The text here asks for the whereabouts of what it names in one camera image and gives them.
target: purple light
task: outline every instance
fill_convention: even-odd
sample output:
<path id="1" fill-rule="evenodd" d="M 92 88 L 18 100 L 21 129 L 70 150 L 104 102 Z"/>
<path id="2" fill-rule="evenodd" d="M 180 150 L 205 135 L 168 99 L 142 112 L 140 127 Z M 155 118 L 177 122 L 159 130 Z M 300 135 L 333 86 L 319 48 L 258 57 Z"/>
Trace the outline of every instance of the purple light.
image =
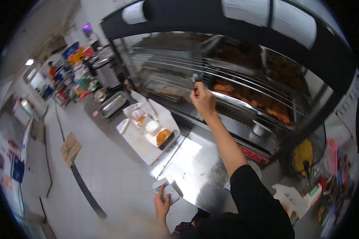
<path id="1" fill-rule="evenodd" d="M 90 27 L 89 24 L 86 24 L 84 27 L 83 27 L 83 30 L 85 30 L 86 28 Z"/>

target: black sleeve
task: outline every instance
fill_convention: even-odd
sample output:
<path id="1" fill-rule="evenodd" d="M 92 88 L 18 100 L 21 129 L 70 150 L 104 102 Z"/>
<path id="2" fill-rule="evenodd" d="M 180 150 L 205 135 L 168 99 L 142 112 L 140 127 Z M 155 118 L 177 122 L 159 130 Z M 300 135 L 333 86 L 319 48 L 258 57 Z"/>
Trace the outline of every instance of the black sleeve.
<path id="1" fill-rule="evenodd" d="M 294 238 L 289 216 L 249 165 L 239 167 L 230 179 L 231 196 L 238 213 L 257 236 Z"/>

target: food display warmer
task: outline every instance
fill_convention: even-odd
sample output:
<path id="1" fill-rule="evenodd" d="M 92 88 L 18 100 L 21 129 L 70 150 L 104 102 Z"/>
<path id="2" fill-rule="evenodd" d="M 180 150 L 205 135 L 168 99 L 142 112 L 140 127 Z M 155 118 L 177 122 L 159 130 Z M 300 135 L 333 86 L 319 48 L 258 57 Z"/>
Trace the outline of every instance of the food display warmer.
<path id="1" fill-rule="evenodd" d="M 182 126 L 207 135 L 189 98 L 197 77 L 215 95 L 217 112 L 244 154 L 261 167 L 274 160 L 289 165 L 306 138 L 319 161 L 324 120 L 356 78 L 348 45 L 319 17 L 291 4 L 314 23 L 315 36 L 305 44 L 275 29 L 276 10 L 258 25 L 228 16 L 220 2 L 152 0 L 143 4 L 143 21 L 130 24 L 123 14 L 130 6 L 106 16 L 101 26 L 132 89 L 170 109 Z"/>

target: orange shirt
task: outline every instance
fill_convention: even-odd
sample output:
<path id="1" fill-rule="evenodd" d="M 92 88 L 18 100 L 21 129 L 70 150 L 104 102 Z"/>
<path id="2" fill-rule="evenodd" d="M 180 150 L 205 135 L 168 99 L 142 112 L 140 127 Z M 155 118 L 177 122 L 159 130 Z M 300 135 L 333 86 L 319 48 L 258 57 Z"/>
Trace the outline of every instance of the orange shirt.
<path id="1" fill-rule="evenodd" d="M 52 66 L 49 70 L 49 74 L 52 77 L 52 79 L 53 79 L 53 77 L 56 76 L 56 70 L 57 70 L 57 67 L 55 67 L 55 66 Z"/>

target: person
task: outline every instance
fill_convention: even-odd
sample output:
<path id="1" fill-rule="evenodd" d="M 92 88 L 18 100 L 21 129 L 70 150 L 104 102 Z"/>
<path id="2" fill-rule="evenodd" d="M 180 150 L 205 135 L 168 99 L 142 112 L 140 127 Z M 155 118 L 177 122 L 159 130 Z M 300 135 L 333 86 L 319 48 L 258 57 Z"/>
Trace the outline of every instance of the person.
<path id="1" fill-rule="evenodd" d="M 294 238 L 286 211 L 261 183 L 248 165 L 238 144 L 222 124 L 215 110 L 215 96 L 202 82 L 194 84 L 192 103 L 209 126 L 230 178 L 231 196 L 238 214 L 210 215 L 198 209 L 191 222 L 182 222 L 170 235 L 166 225 L 169 196 L 161 199 L 164 186 L 154 197 L 156 222 L 172 238 Z"/>
<path id="2" fill-rule="evenodd" d="M 54 79 L 56 77 L 57 67 L 53 65 L 52 61 L 48 62 L 48 65 L 50 67 L 49 75 L 51 76 L 52 79 Z"/>

